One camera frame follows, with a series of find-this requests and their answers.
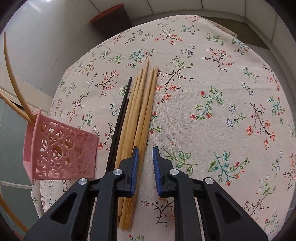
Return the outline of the black chopstick one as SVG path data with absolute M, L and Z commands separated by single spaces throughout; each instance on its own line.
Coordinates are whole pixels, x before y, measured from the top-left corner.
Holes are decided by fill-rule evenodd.
M 105 173 L 110 172 L 115 167 L 118 144 L 119 144 L 121 129 L 122 129 L 123 121 L 125 118 L 125 112 L 126 112 L 126 108 L 127 108 L 127 104 L 128 104 L 128 92 L 130 90 L 131 83 L 132 83 L 132 78 L 130 77 L 128 84 L 127 84 L 126 91 L 125 91 L 125 95 L 124 95 L 122 103 L 121 103 L 118 118 L 116 121 L 115 131 L 114 131 L 113 139 L 112 139 L 111 146 L 110 146 L 110 151 L 109 151 L 109 156 L 108 156 L 108 161 L 107 161 Z

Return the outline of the bamboo chopstick four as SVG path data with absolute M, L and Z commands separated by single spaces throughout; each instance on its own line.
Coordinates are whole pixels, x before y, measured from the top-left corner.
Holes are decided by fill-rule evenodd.
M 147 58 L 145 67 L 140 71 L 140 75 L 135 86 L 134 95 L 132 98 L 132 103 L 129 105 L 129 115 L 125 128 L 125 138 L 123 139 L 123 147 L 121 152 L 120 160 L 125 160 L 132 155 L 133 142 L 135 139 L 135 133 L 137 131 L 137 121 L 139 117 L 142 95 L 145 88 L 145 80 L 147 77 L 147 72 L 149 68 L 149 58 Z

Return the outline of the dark trash bin red liner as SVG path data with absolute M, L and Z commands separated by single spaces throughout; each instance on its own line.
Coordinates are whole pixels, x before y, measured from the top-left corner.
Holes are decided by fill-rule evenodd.
M 133 27 L 124 3 L 103 11 L 94 17 L 90 23 L 107 39 Z

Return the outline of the floral tablecloth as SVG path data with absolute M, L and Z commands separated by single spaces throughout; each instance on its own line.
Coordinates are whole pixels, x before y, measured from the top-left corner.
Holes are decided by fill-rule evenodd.
M 273 66 L 222 27 L 179 15 L 115 35 L 64 73 L 49 116 L 98 135 L 95 176 L 103 176 L 128 80 L 145 63 L 158 67 L 158 80 L 132 228 L 118 239 L 174 239 L 154 146 L 188 176 L 213 178 L 274 239 L 295 189 L 295 99 Z

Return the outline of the bamboo chopstick five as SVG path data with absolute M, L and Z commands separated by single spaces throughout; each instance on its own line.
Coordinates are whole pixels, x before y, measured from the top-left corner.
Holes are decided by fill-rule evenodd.
M 119 219 L 119 228 L 122 230 L 129 230 L 132 226 L 132 219 L 137 202 L 137 193 L 147 146 L 150 118 L 154 105 L 158 70 L 158 67 L 152 68 L 148 80 L 145 78 L 147 75 L 146 73 L 142 75 L 140 87 L 137 92 L 137 98 L 132 102 L 133 109 L 130 111 L 128 121 L 129 132 L 126 133 L 125 136 L 129 146 L 128 149 L 122 152 L 122 154 L 126 156 L 131 153 L 133 147 L 138 147 L 139 158 L 134 196 L 131 198 L 125 198 L 122 203 L 122 211 Z

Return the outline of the bamboo chopstick two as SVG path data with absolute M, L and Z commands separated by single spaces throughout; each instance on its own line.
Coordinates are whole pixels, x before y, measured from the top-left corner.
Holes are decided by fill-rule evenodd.
M 11 107 L 18 115 L 20 115 L 23 119 L 25 119 L 27 122 L 31 122 L 29 116 L 20 108 L 18 108 L 11 100 L 9 100 L 6 96 L 4 96 L 0 92 L 1 99 L 9 106 Z

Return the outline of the bamboo chopstick six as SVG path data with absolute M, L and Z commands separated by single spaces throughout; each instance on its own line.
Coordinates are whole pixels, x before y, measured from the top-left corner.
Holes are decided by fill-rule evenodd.
M 140 137 L 140 142 L 139 142 L 139 166 L 138 166 L 138 174 L 137 174 L 137 189 L 134 194 L 134 197 L 129 201 L 128 206 L 127 206 L 127 214 L 125 216 L 125 222 L 123 223 L 123 228 L 125 230 L 130 230 L 132 226 L 132 219 L 133 219 L 133 214 L 135 210 L 135 206 L 137 203 L 137 193 L 139 189 L 139 183 L 142 175 L 142 167 L 144 163 L 144 157 L 145 157 L 145 151 L 146 151 L 146 146 L 147 146 L 147 139 L 148 139 L 148 134 L 149 134 L 149 125 L 150 125 L 150 119 L 151 119 L 151 114 L 152 114 L 152 108 L 154 104 L 154 96 L 156 92 L 156 83 L 157 83 L 157 77 L 158 77 L 158 67 L 154 68 L 154 75 L 153 75 L 153 80 L 152 80 L 152 85 L 151 85 L 151 91 L 149 93 L 149 100 L 147 104 L 147 109 L 144 117 L 144 125 L 142 128 L 142 135 Z

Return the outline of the glass sliding door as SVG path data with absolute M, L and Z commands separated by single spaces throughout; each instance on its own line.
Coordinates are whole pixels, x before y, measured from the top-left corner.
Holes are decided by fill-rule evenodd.
M 1 181 L 31 185 L 23 167 L 23 143 L 27 122 L 1 100 Z M 27 227 L 39 219 L 34 207 L 31 190 L 1 186 L 9 208 Z

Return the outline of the bamboo chopstick three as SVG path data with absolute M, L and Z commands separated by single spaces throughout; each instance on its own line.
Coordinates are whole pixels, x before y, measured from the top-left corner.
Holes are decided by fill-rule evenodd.
M 137 167 L 138 167 L 138 158 L 139 150 L 137 147 L 133 147 L 135 132 L 137 129 L 137 124 L 135 119 L 137 117 L 137 111 L 134 110 L 136 106 L 137 94 L 140 86 L 140 79 L 137 79 L 137 84 L 134 89 L 133 98 L 129 101 L 130 110 L 128 116 L 127 127 L 125 130 L 125 139 L 124 146 L 121 153 L 121 161 L 119 169 L 122 171 L 122 174 L 119 175 L 119 182 L 116 184 L 116 193 L 118 197 L 118 219 L 122 219 L 122 215 L 127 214 L 127 203 L 128 199 L 132 198 L 137 181 Z

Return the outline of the pink perforated utensil holder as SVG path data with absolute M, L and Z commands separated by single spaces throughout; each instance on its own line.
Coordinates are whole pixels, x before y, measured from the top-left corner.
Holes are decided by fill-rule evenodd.
M 34 180 L 93 178 L 98 136 L 34 111 L 36 121 L 27 124 L 23 167 Z

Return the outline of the bamboo chopstick one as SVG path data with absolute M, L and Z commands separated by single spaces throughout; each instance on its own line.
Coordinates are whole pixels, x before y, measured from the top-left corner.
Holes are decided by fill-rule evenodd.
M 20 111 L 17 110 L 13 107 L 13 104 L 11 104 L 11 101 L 9 99 L 7 99 L 5 96 L 3 96 L 1 94 L 1 98 L 11 107 L 13 108 L 19 115 L 21 115 L 27 122 L 29 123 L 35 123 L 36 118 L 33 115 L 33 112 L 31 111 L 29 105 L 26 103 L 23 95 L 21 94 L 20 88 L 17 84 L 16 81 L 16 77 L 13 73 L 13 69 L 10 63 L 10 58 L 9 58 L 9 54 L 8 54 L 8 48 L 7 48 L 7 44 L 6 44 L 6 32 L 4 32 L 4 59 L 6 62 L 6 68 L 7 68 L 7 72 L 11 81 L 11 84 L 13 86 L 13 89 L 15 91 L 15 94 L 18 98 L 18 100 L 20 101 L 21 106 L 23 107 L 24 111 Z

